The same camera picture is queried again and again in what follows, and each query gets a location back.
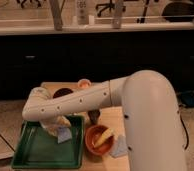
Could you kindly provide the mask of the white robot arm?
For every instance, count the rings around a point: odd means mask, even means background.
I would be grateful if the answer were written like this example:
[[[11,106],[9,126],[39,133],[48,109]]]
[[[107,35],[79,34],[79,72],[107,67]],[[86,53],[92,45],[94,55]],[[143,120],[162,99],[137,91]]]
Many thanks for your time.
[[[156,71],[141,70],[54,99],[47,89],[34,88],[22,116],[42,121],[112,106],[122,108],[130,171],[187,171],[176,93]]]

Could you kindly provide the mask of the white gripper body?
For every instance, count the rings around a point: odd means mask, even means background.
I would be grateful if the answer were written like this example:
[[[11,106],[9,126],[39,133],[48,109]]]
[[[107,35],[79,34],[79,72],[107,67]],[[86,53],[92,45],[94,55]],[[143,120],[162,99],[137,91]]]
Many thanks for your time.
[[[71,123],[65,116],[57,116],[40,122],[42,128],[51,136],[58,136],[58,129],[62,126],[70,127]]]

